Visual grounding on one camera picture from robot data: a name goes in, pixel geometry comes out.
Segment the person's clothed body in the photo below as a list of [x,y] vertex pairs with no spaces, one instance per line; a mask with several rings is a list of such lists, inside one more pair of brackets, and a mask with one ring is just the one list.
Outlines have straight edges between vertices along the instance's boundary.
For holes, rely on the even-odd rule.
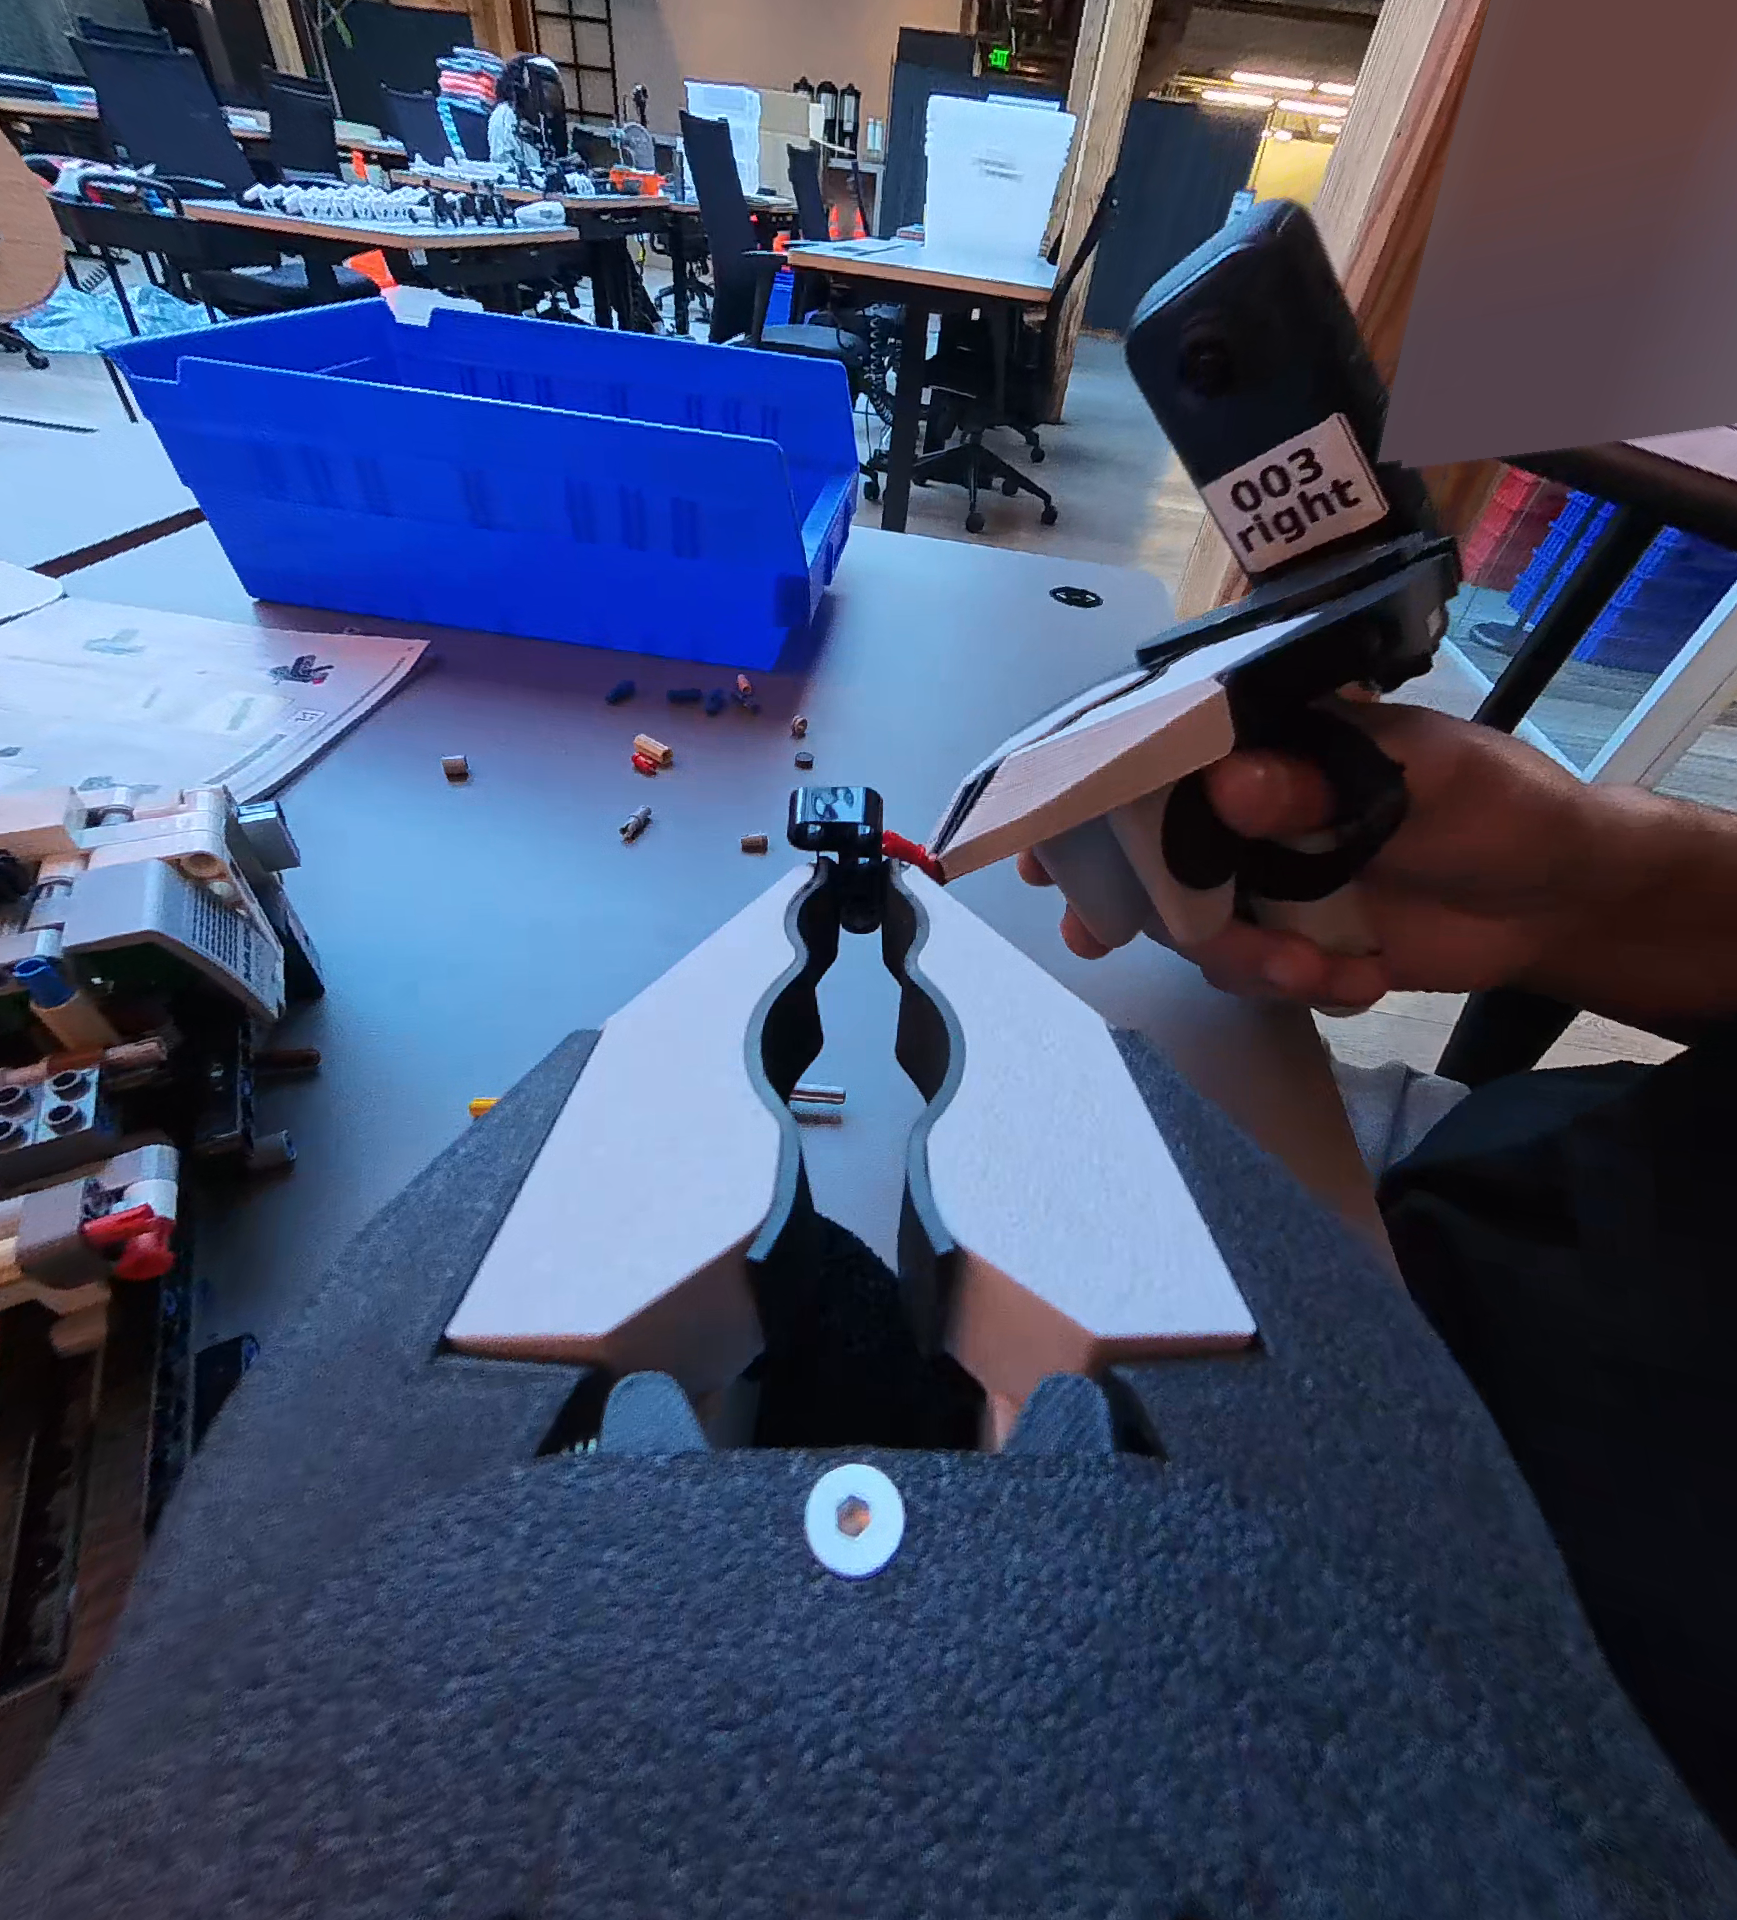
[[1737,1852],[1737,1014],[1658,1063],[1335,1078],[1415,1303]]

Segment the row of white parts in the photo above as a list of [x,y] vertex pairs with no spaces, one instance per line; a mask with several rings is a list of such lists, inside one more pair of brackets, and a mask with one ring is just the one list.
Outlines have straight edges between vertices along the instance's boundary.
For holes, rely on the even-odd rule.
[[558,202],[517,204],[473,181],[375,186],[368,181],[255,181],[239,195],[253,211],[316,224],[396,229],[506,229],[562,231],[568,218]]

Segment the black angled lego beam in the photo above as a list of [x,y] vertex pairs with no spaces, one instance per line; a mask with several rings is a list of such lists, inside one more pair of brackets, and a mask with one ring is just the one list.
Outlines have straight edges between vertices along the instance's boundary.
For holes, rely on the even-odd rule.
[[787,806],[787,844],[824,863],[827,887],[842,929],[881,928],[887,893],[882,800],[865,784],[805,784]]

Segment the small lego pins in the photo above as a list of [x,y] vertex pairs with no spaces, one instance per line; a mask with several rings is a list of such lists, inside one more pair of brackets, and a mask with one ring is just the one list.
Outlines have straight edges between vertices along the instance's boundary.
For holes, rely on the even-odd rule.
[[762,860],[822,767],[808,728],[799,691],[754,669],[642,668],[551,695],[512,756],[555,826],[603,822],[623,846],[690,831]]

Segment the lego instruction sheet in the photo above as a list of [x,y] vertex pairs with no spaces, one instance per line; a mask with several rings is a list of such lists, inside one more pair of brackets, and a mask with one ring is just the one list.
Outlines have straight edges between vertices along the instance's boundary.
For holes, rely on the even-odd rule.
[[420,637],[313,633],[65,596],[0,624],[0,793],[223,786],[274,798],[415,669]]

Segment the large white box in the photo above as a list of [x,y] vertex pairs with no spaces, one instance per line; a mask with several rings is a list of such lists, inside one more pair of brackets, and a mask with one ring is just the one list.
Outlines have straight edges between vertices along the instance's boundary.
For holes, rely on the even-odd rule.
[[1038,259],[1073,133],[1074,116],[1047,104],[930,96],[926,247],[984,269]]

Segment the long wooden office desk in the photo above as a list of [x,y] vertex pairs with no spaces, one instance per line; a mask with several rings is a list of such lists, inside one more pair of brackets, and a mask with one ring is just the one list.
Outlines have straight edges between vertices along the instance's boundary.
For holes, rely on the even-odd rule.
[[269,235],[288,256],[305,257],[313,243],[324,243],[340,263],[345,256],[380,249],[398,283],[469,297],[501,314],[529,314],[540,299],[565,291],[591,271],[591,249],[569,226],[562,231],[380,229],[302,221],[247,210],[239,202],[192,198],[181,204],[194,224]]

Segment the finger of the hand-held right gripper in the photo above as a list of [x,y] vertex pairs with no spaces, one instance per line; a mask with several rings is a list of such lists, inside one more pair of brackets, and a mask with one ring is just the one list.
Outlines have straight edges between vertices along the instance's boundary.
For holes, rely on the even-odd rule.
[[1229,694],[1209,672],[1121,672],[1006,737],[961,784],[935,828],[935,863],[954,880],[1225,756]]
[[1284,644],[1297,618],[1153,666],[1124,666],[1008,735],[971,776],[973,803],[1128,803],[1234,743],[1226,675]]

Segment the pile of colourful gear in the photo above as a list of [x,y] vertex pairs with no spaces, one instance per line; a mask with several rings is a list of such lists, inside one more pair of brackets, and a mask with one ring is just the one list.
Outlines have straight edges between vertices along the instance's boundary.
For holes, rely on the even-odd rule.
[[165,251],[186,218],[180,195],[152,173],[78,156],[29,154],[65,241],[85,249]]

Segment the person's right hand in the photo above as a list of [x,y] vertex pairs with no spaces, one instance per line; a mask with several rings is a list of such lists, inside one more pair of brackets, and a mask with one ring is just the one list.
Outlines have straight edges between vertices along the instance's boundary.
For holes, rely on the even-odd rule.
[[1199,939],[1150,936],[1241,998],[1361,1014],[1392,992],[1526,989],[1568,996],[1553,971],[1568,944],[1556,856],[1578,784],[1524,741],[1406,703],[1340,703],[1406,774],[1409,811],[1361,871],[1370,949],[1322,949],[1288,928],[1229,922]]

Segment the person's right forearm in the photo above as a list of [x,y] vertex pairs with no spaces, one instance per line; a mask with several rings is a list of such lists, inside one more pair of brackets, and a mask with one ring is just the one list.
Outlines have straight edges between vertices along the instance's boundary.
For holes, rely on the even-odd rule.
[[1562,817],[1519,984],[1664,1037],[1737,1014],[1737,813],[1583,784]]

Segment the large grey lego model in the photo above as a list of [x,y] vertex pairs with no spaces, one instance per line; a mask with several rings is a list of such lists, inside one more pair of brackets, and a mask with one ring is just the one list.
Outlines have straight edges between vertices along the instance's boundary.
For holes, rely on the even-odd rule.
[[0,1807],[251,1349],[194,1356],[181,1205],[293,1157],[255,1088],[318,1063],[269,1045],[324,989],[298,860],[220,784],[0,793]]

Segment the black framed side table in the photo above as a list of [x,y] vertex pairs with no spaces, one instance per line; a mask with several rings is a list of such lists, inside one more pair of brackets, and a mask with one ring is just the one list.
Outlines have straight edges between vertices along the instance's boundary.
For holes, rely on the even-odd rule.
[[[1574,542],[1580,560],[1565,572],[1553,608],[1536,618],[1476,710],[1480,723],[1509,734],[1530,718],[1538,695],[1662,532],[1698,535],[1737,553],[1737,424],[1519,454],[1513,464],[1606,503],[1608,520],[1603,528],[1592,517],[1584,521]],[[1735,690],[1737,584],[1615,728],[1584,782],[1654,786]]]

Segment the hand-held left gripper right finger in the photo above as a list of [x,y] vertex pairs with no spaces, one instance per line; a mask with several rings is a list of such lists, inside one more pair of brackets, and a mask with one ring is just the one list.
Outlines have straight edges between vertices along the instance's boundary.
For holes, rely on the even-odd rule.
[[1256,1320],[1110,1025],[926,876],[884,880],[915,1331],[999,1447],[1048,1375],[1238,1353]]

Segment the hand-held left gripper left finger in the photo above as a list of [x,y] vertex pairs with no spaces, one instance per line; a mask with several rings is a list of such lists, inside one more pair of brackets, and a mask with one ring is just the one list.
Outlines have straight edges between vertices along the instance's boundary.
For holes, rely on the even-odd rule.
[[790,1096],[824,1033],[832,865],[802,861],[619,1007],[445,1325],[447,1349],[680,1386],[744,1443],[762,1273],[800,1256]]

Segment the clear plastic sheet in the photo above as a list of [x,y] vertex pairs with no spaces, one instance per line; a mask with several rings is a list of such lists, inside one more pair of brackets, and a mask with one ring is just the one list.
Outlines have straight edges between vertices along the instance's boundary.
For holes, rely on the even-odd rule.
[[199,302],[178,299],[159,285],[107,276],[75,289],[62,281],[40,307],[13,322],[15,331],[42,354],[100,354],[133,337],[159,337],[214,323]]

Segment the blue plastic bin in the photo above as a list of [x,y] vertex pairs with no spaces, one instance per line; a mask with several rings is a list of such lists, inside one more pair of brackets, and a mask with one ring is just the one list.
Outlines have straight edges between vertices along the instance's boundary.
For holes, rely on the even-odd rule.
[[772,669],[855,515],[822,357],[354,299],[109,361],[262,601]]

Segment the red crate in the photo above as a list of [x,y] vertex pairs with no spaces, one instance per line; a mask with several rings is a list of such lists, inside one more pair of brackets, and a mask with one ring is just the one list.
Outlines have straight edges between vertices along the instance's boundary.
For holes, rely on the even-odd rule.
[[1513,594],[1516,581],[1568,509],[1573,490],[1519,466],[1505,466],[1460,544],[1465,584]]

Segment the stack of blue crates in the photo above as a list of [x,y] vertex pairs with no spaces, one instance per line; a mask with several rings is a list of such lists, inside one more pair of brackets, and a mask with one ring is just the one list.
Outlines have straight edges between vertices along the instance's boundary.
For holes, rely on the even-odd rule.
[[[1601,539],[1616,508],[1532,482],[1495,551],[1507,572],[1509,633],[1532,632]],[[1658,674],[1737,585],[1737,550],[1688,532],[1654,533],[1574,648],[1574,660]]]

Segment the black office chair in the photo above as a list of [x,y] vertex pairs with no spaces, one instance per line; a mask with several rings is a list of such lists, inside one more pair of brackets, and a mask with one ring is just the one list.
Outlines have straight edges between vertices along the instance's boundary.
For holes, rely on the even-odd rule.
[[861,384],[868,366],[867,323],[832,315],[827,276],[808,271],[797,281],[800,291],[817,296],[800,317],[787,323],[766,320],[781,266],[775,251],[762,249],[752,226],[729,125],[681,109],[680,127],[712,266],[709,343],[841,361],[850,381]]
[[1030,459],[1045,459],[1038,431],[1054,418],[1054,345],[1068,289],[1058,281],[1040,315],[1019,299],[961,299],[940,312],[940,343],[933,352],[924,352],[922,334],[917,343],[902,343],[898,369],[921,375],[929,422],[912,418],[891,427],[881,482],[887,512],[907,488],[961,482],[971,533],[984,528],[984,488],[1004,497],[1032,496],[1040,502],[1040,521],[1057,524],[1058,509],[1047,488],[1001,458],[988,436],[1015,430],[1029,444]]
[[[109,143],[135,168],[172,184],[175,198],[239,202],[264,184],[187,49],[69,36],[68,46],[94,85]],[[371,299],[373,281],[334,259],[324,243],[283,256],[251,229],[174,220],[159,247],[181,297],[215,314],[255,317],[298,307]]]

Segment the wooden pillar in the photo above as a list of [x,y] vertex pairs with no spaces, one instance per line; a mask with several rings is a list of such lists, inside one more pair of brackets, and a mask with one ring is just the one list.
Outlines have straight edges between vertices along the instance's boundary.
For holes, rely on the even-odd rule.
[[1057,204],[1062,239],[1057,266],[1070,288],[1051,343],[1053,420],[1064,411],[1092,273],[1085,241],[1121,157],[1153,12],[1153,1],[1086,1],[1081,10],[1068,85],[1074,143]]

